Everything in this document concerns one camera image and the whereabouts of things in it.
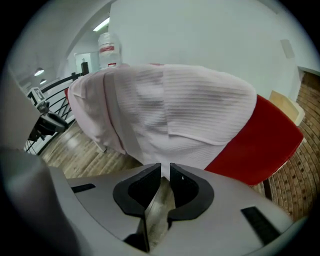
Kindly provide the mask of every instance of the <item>brick wall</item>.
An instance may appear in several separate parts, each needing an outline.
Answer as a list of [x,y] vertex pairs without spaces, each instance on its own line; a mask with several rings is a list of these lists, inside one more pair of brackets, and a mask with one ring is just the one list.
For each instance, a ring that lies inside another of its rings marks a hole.
[[[320,192],[320,77],[304,75],[297,103],[305,112],[299,128],[306,142],[269,178],[272,201],[294,221],[309,214]],[[262,183],[254,189],[265,195]]]

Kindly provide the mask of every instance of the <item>black object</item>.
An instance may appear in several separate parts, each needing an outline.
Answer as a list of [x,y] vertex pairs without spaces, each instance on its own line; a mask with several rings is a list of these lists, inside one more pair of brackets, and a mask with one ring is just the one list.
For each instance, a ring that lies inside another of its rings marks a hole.
[[82,62],[81,63],[81,70],[82,70],[82,75],[89,74],[89,67],[88,67],[88,62]]
[[124,242],[144,252],[149,252],[145,210],[156,195],[161,182],[161,163],[144,169],[138,174],[120,181],[113,189],[113,199],[121,210],[130,216],[141,218],[138,230]]
[[268,178],[263,181],[263,187],[264,187],[265,197],[268,198],[270,201],[272,201],[272,192],[271,192],[270,182]]
[[73,82],[77,80],[76,72],[72,72],[72,73],[71,73],[71,76],[73,77],[73,78],[72,78],[72,81],[73,81]]
[[244,208],[241,212],[264,246],[280,236],[279,231],[275,229],[257,207]]
[[80,186],[73,186],[71,189],[74,193],[79,193],[82,191],[94,189],[95,187],[96,187],[95,185],[93,185],[92,183],[89,183],[89,184],[84,184]]
[[64,78],[64,79],[61,79],[61,80],[59,80],[58,82],[55,82],[55,83],[53,83],[53,84],[50,84],[49,86],[47,86],[46,88],[43,88],[42,90],[41,90],[41,92],[42,93],[45,93],[45,92],[47,92],[47,91],[49,91],[50,89],[52,89],[52,88],[54,88],[54,87],[56,87],[56,86],[58,86],[58,85],[61,85],[61,84],[63,84],[63,83],[65,83],[65,82],[67,82],[67,81],[69,81],[69,80],[76,80],[78,77],[81,77],[82,76],[82,73],[79,73],[79,74],[76,74],[76,73],[72,73],[71,74],[71,76],[68,76],[68,77],[66,77],[66,78]]
[[169,211],[169,228],[174,221],[193,220],[209,208],[214,190],[205,179],[196,176],[175,163],[170,164],[170,185],[176,209]]
[[131,216],[145,218],[145,210],[156,195],[161,181],[161,163],[115,185],[113,199],[121,210]]
[[32,99],[32,102],[33,102],[33,105],[34,105],[34,106],[37,105],[36,98],[34,97],[34,95],[32,94],[32,92],[30,92],[30,93],[27,95],[27,97],[28,97],[29,99]]
[[68,129],[68,123],[58,114],[49,111],[49,103],[47,101],[41,105],[42,114],[35,123],[28,140],[36,142],[39,137],[46,135],[54,135],[57,133],[63,133]]

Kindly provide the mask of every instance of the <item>ribbed fabric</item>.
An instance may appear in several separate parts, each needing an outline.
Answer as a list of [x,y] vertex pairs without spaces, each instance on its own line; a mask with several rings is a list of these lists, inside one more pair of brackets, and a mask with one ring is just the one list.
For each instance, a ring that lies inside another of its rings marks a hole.
[[202,66],[166,65],[168,133],[226,145],[251,117],[257,94],[247,82]]
[[207,167],[249,120],[257,100],[245,81],[198,66],[118,68],[114,84],[142,151],[138,160],[162,163],[167,178],[170,163]]
[[200,66],[107,68],[69,88],[72,112],[96,142],[142,164],[205,169],[244,127],[257,94],[245,81]]
[[90,73],[74,81],[68,90],[68,101],[77,123],[89,138],[125,154],[108,113],[105,73]]

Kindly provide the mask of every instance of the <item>ceiling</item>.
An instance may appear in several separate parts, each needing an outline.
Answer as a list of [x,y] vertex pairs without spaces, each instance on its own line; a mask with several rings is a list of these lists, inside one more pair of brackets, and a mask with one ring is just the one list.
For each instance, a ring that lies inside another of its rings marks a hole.
[[[25,27],[15,43],[8,64],[20,86],[38,86],[59,78],[63,63],[85,34],[105,20],[110,0],[51,0]],[[45,72],[34,76],[41,67]]]

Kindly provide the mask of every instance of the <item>black plastic part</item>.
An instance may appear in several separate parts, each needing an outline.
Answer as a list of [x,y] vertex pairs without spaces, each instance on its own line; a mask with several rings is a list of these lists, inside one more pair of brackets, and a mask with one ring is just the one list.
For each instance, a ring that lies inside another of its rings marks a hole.
[[29,99],[33,99],[33,105],[35,106],[35,105],[37,105],[37,101],[36,101],[36,99],[35,99],[35,97],[34,97],[34,95],[33,95],[33,93],[32,92],[30,92],[29,94],[28,94],[28,98]]
[[55,134],[55,130],[54,127],[52,125],[43,125],[42,123],[37,123],[35,125],[35,128],[42,134],[42,135],[54,135]]
[[82,191],[87,191],[94,189],[96,186],[93,185],[92,183],[84,184],[84,185],[79,185],[79,186],[73,186],[71,189],[74,193],[79,193]]
[[73,82],[77,80],[77,77],[75,77],[76,76],[76,72],[71,73],[71,76],[73,77],[72,78]]
[[68,127],[69,127],[68,123],[67,123],[65,120],[63,120],[61,116],[59,116],[58,114],[53,113],[53,112],[51,112],[51,111],[49,111],[49,112],[47,113],[47,115],[48,115],[49,118],[52,118],[52,119],[55,120],[56,122],[62,124],[62,125],[64,126],[65,130],[68,129]]
[[209,182],[175,163],[170,164],[170,185],[176,208],[168,213],[169,228],[174,221],[199,217],[214,200],[214,190]]
[[41,136],[41,133],[33,127],[29,135],[28,141],[36,142],[40,136]]
[[161,163],[120,181],[113,189],[113,199],[130,216],[145,219],[145,210],[159,189]]
[[129,235],[123,241],[141,251],[144,251],[146,253],[149,252],[150,246],[149,246],[148,235],[147,235],[146,220],[141,219],[137,232],[135,234]]
[[89,74],[89,67],[88,67],[88,62],[82,62],[81,63],[81,70],[82,70],[82,75]]
[[254,232],[257,234],[263,245],[267,245],[275,240],[280,233],[268,221],[268,219],[255,206],[244,208],[241,210],[242,214],[249,222]]

